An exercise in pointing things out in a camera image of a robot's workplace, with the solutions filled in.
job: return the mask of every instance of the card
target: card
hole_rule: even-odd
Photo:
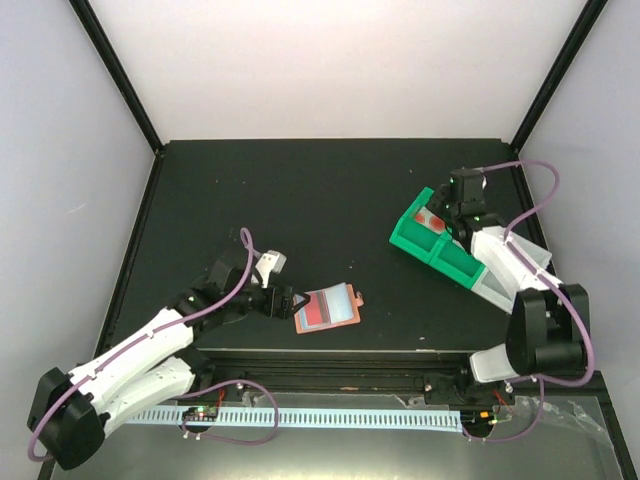
[[[310,302],[295,315],[298,333],[317,332],[360,322],[358,307],[364,304],[362,295],[353,286],[340,283],[323,290],[308,292]],[[296,303],[302,297],[296,296]]]

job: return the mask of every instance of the purple cable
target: purple cable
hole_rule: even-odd
[[[591,342],[591,338],[589,338],[589,332],[587,332],[587,327],[585,326],[582,318],[580,318],[580,314],[577,312],[575,307],[571,304],[571,301],[567,298],[567,296],[562,293],[562,291],[551,282],[546,275],[546,272],[538,272],[538,269],[535,265],[532,265],[527,257],[520,251],[520,248],[514,242],[507,242],[507,248],[511,250],[511,252],[520,260],[520,262],[527,267],[527,269],[536,275],[536,278],[540,280],[544,285],[551,290],[562,302],[565,308],[569,311],[571,318],[576,323],[578,330],[580,330],[580,335],[582,335],[582,341],[584,342],[584,348],[587,352],[587,370],[585,371],[582,378],[577,380],[563,380],[561,378],[550,377],[544,374],[536,375],[537,378],[542,378],[547,380],[548,382],[555,383],[558,385],[562,385],[564,387],[581,387],[591,380],[593,376],[593,372],[595,370],[595,352],[593,350],[593,343]],[[511,383],[520,382],[523,380],[528,380],[530,377],[520,377],[517,379],[510,380]]]
[[[514,218],[511,221],[511,223],[509,223],[509,225],[507,225],[507,228],[504,231],[505,241],[509,237],[511,230],[513,230],[513,228],[517,224],[522,222],[524,219],[530,217],[534,213],[542,210],[549,203],[551,203],[551,200],[555,196],[556,192],[558,191],[558,187],[560,186],[560,173],[553,165],[541,160],[516,160],[513,162],[506,162],[498,165],[491,165],[489,167],[478,168],[479,171],[484,173],[484,172],[492,172],[495,170],[501,170],[503,168],[508,168],[508,167],[522,166],[522,165],[539,165],[539,166],[545,167],[551,170],[555,179],[554,179],[553,187],[551,188],[551,192],[544,198],[544,200],[542,200],[542,202],[540,202],[538,205],[534,206],[533,208],[530,208],[523,214],[518,215],[516,218]],[[591,338],[589,338],[589,332],[587,332],[587,327],[585,326],[584,322],[580,318],[580,315],[576,311],[575,307],[571,304],[571,301],[566,297],[566,295],[562,293],[562,291],[560,291],[558,287],[556,287],[551,281],[549,281],[549,279],[546,277],[546,274],[544,274],[543,272],[538,273],[538,268],[535,265],[532,265],[531,262],[527,260],[526,256],[520,251],[519,247],[515,243],[506,242],[506,245],[509,248],[509,250],[511,250],[511,252],[516,257],[518,257],[520,262],[522,262],[522,264],[531,273],[536,275],[536,278],[538,280],[544,283],[544,285],[547,288],[549,288],[549,290],[551,290],[560,299],[560,301],[569,311],[569,314],[573,318],[573,321],[576,323],[578,330],[580,330],[580,335],[582,336],[582,341],[584,342],[584,347],[587,352],[587,370],[585,371],[585,374],[582,376],[582,378],[579,378],[577,380],[563,380],[561,378],[550,377],[544,374],[536,375],[536,377],[544,378],[548,382],[556,383],[558,385],[562,385],[565,387],[581,387],[582,385],[585,385],[586,383],[589,382],[589,380],[591,380],[591,377],[593,376],[593,372],[595,370],[595,352],[593,350],[593,343],[591,342]],[[520,381],[529,380],[529,379],[530,377],[520,377],[520,378],[512,379],[510,381],[511,383],[515,383],[515,382],[520,382]]]
[[[278,423],[279,423],[279,417],[280,417],[280,412],[278,410],[278,404],[276,403],[276,399],[273,398],[273,395],[271,394],[271,392],[269,392],[269,390],[267,390],[266,388],[264,388],[262,385],[252,382],[251,380],[242,380],[242,379],[238,379],[238,380],[227,380],[226,382],[221,382],[221,383],[217,383],[216,385],[212,385],[211,387],[205,388],[204,390],[200,390],[199,392],[194,392],[194,393],[187,393],[185,395],[180,395],[179,397],[174,397],[176,399],[186,399],[186,398],[195,398],[195,397],[199,397],[201,395],[204,395],[206,393],[210,393],[213,392],[215,390],[218,390],[220,388],[224,388],[226,386],[229,385],[236,385],[238,383],[242,383],[244,385],[249,385],[253,388],[257,388],[258,390],[260,390],[262,393],[264,393],[267,398],[269,399],[269,401],[271,402],[271,404],[273,405],[273,427],[271,427],[271,431],[264,436],[263,438],[260,438],[258,440],[237,440],[235,438],[227,438],[227,437],[221,437],[219,435],[213,435],[210,433],[201,433],[200,437],[202,438],[210,438],[212,440],[218,440],[220,442],[225,442],[225,443],[231,443],[233,445],[242,445],[245,447],[255,447],[257,445],[263,445],[265,443],[267,443],[269,440],[273,439],[273,437],[276,436],[277,430],[278,430]],[[185,433],[185,435],[194,435],[197,436],[197,434],[194,434],[193,432],[189,432],[187,431],[187,421],[189,419],[185,418],[184,421],[182,422],[182,431]]]
[[[222,299],[220,299],[219,301],[217,301],[216,303],[214,303],[210,307],[202,309],[199,312],[192,313],[191,315],[187,315],[186,317],[179,318],[177,320],[174,320],[173,322],[169,322],[169,323],[167,323],[165,325],[162,325],[160,327],[154,328],[152,330],[153,333],[158,333],[158,332],[161,332],[163,330],[166,330],[167,328],[173,327],[174,325],[179,325],[181,323],[188,322],[189,320],[195,320],[195,319],[200,318],[200,317],[202,317],[204,315],[208,315],[209,313],[213,312],[214,310],[217,310],[218,308],[222,307],[224,304],[226,304],[229,300],[231,300],[240,291],[240,289],[244,286],[245,282],[249,278],[249,274],[251,273],[251,265],[252,265],[253,257],[254,257],[253,239],[251,238],[251,233],[249,232],[248,229],[246,229],[246,228],[241,228],[240,229],[240,239],[242,240],[242,243],[244,244],[245,248],[247,249],[247,265],[245,266],[244,271],[242,272],[242,277],[240,277],[240,281],[233,288],[233,290],[231,290],[226,296],[224,296]],[[144,335],[141,335],[138,338],[132,340],[131,342],[129,342],[127,345],[125,345],[124,347],[119,349],[117,352],[115,352],[113,355],[111,355],[109,358],[107,358],[103,363],[98,365],[96,367],[95,373],[97,374],[97,373],[103,371],[114,360],[116,360],[117,358],[122,356],[124,353],[128,352],[130,349],[132,349],[133,347],[135,347],[139,343],[143,342],[147,338],[150,338],[150,337],[147,334],[144,334]],[[40,437],[40,434],[42,433],[42,430],[44,430],[45,425],[47,424],[47,422],[49,422],[49,420],[51,420],[51,417],[53,417],[55,412],[58,411],[60,406],[63,405],[64,402],[66,402],[67,399],[69,397],[71,397],[71,395],[73,395],[75,392],[77,392],[82,385],[84,385],[85,383],[87,383],[91,379],[92,378],[89,375],[87,375],[86,377],[81,379],[78,383],[76,383],[69,390],[67,390],[53,405],[51,405],[49,410],[47,410],[47,412],[43,415],[42,419],[40,420],[40,422],[38,422],[38,425],[33,430],[31,438],[29,438],[29,445],[27,447],[27,456],[29,457],[29,460],[31,460],[32,462],[46,462],[47,460],[51,460],[52,459],[51,455],[45,455],[45,456],[36,455],[36,453],[35,453],[36,442],[38,441],[38,438]],[[256,388],[259,388],[262,391],[265,391],[264,387],[256,386]]]
[[[80,380],[78,383],[76,383],[73,387],[71,387],[69,390],[64,392],[60,396],[60,398],[56,400],[53,405],[51,405],[51,408],[47,410],[47,413],[43,415],[42,419],[40,420],[40,422],[38,422],[38,425],[33,430],[33,435],[31,435],[31,438],[29,439],[29,447],[27,448],[27,456],[29,457],[29,460],[31,460],[32,462],[46,462],[53,458],[51,455],[44,455],[44,456],[36,455],[35,448],[36,448],[36,442],[38,441],[38,437],[40,437],[42,430],[44,430],[44,426],[47,424],[47,422],[49,422],[49,420],[51,420],[51,417],[53,417],[53,414],[58,411],[58,409],[62,406],[62,404],[64,404],[64,402],[66,402],[71,395],[73,395],[76,391],[78,391],[78,389],[82,387],[82,385],[87,383],[89,380],[91,380],[91,377],[86,376],[82,380]]]
[[[513,162],[500,163],[498,165],[491,165],[489,167],[480,167],[480,168],[477,169],[477,170],[479,170],[479,171],[484,173],[484,172],[493,172],[495,170],[502,170],[503,168],[509,168],[509,167],[515,167],[515,166],[523,166],[523,165],[539,165],[541,167],[548,168],[553,173],[553,176],[555,177],[555,179],[554,179],[553,187],[551,188],[551,192],[549,193],[549,195],[547,195],[540,203],[535,205],[533,208],[530,208],[529,210],[527,210],[523,214],[518,215],[516,218],[511,220],[511,223],[509,223],[509,225],[507,225],[507,228],[504,230],[504,239],[505,240],[507,239],[507,237],[511,233],[511,230],[513,230],[516,225],[518,225],[520,222],[522,222],[524,219],[530,217],[534,213],[542,210],[544,207],[549,205],[549,203],[551,203],[551,200],[555,196],[556,192],[558,191],[558,187],[560,186],[560,173],[558,172],[556,167],[554,167],[553,165],[551,165],[548,162],[543,162],[542,160],[516,160],[516,161],[513,161]]]
[[[523,431],[511,437],[506,437],[506,438],[481,438],[481,437],[474,437],[467,431],[466,428],[464,428],[464,426],[462,426],[462,433],[464,434],[464,436],[467,437],[469,440],[481,440],[484,443],[512,442],[514,440],[520,440],[522,437],[527,436],[529,433],[533,431],[534,428],[536,428],[536,425],[538,425],[538,423],[542,419],[542,412],[544,411],[544,380],[542,380],[541,378],[538,378],[538,383],[540,384],[540,406],[538,407],[538,413],[536,413],[536,416],[533,419],[533,422],[531,422],[531,425],[529,425]]]

